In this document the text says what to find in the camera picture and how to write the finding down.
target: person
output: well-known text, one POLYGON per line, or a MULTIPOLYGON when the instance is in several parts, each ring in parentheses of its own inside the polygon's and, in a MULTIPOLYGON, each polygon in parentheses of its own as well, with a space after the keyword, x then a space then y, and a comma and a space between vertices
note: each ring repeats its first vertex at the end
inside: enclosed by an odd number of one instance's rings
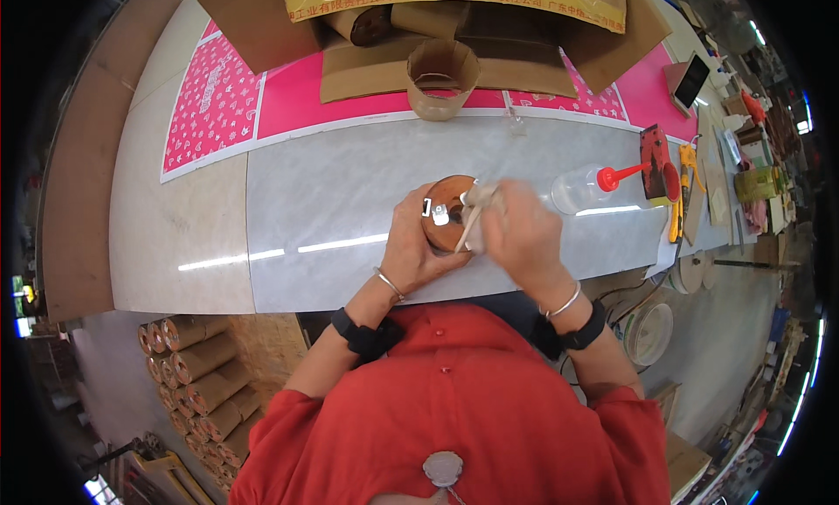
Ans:
POLYGON ((562 265, 561 217, 528 185, 499 182, 503 207, 481 217, 487 254, 560 337, 599 324, 593 341, 567 350, 588 406, 490 311, 452 302, 392 311, 401 295, 471 257, 432 252, 420 225, 431 185, 394 209, 383 277, 373 275, 339 311, 349 322, 333 317, 252 428, 229 502, 669 502, 659 407, 644 400, 632 364, 603 329, 602 308, 562 265), (383 322, 404 337, 353 369, 358 332, 387 334, 383 322), (336 324, 356 333, 345 338, 336 324))

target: red shirt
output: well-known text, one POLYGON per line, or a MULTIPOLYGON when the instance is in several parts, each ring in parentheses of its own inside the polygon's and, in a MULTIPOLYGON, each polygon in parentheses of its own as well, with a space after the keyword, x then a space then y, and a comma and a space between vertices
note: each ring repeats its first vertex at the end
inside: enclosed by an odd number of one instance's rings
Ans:
POLYGON ((427 498, 436 488, 422 464, 440 450, 463 458, 454 489, 467 505, 669 502, 655 401, 621 387, 580 405, 529 343, 474 305, 391 317, 406 336, 387 358, 347 373, 323 400, 274 396, 231 505, 427 498))

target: black wrist strap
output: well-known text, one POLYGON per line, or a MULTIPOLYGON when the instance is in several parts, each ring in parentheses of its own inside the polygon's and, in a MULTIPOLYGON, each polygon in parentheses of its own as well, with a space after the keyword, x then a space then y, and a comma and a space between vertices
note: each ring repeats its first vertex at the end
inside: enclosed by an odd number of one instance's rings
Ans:
POLYGON ((356 326, 343 308, 332 314, 332 325, 347 340, 347 348, 361 356, 362 364, 379 359, 405 335, 399 325, 389 318, 384 318, 375 330, 368 326, 356 326))
POLYGON ((588 322, 582 326, 582 329, 562 334, 560 340, 566 349, 581 351, 597 339, 605 325, 606 309, 603 308, 603 303, 595 301, 592 303, 592 316, 588 318, 588 322))

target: right hand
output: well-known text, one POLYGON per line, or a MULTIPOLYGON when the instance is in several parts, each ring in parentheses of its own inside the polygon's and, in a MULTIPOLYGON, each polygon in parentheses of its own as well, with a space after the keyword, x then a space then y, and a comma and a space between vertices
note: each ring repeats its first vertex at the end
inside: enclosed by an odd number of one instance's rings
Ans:
POLYGON ((544 207, 523 181, 501 180, 503 205, 481 215, 487 254, 545 308, 571 297, 575 284, 560 261, 562 218, 544 207))

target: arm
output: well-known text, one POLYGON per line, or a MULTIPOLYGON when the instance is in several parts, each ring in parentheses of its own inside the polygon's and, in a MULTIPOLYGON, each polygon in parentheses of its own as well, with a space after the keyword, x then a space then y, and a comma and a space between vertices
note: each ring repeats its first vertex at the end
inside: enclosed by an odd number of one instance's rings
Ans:
MULTIPOLYGON (((555 310, 572 298, 575 287, 560 261, 562 218, 548 211, 522 182, 502 181, 499 189, 505 211, 491 207, 481 219, 488 254, 539 306, 555 310)), ((558 334, 574 332, 591 314, 592 303, 580 293, 551 323, 558 334)), ((570 350, 568 355, 589 401, 624 386, 644 398, 638 374, 608 327, 585 350, 570 350)))
MULTIPOLYGON (((393 209, 388 244, 379 268, 403 295, 414 292, 450 270, 459 269, 472 256, 469 252, 460 252, 440 257, 431 251, 420 217, 423 198, 431 185, 434 184, 422 185, 411 191, 393 209)), ((357 326, 375 329, 398 300, 384 281, 373 276, 347 303, 344 311, 357 326)), ((284 388, 310 398, 324 398, 357 359, 358 354, 347 348, 347 340, 330 324, 309 349, 284 388)))

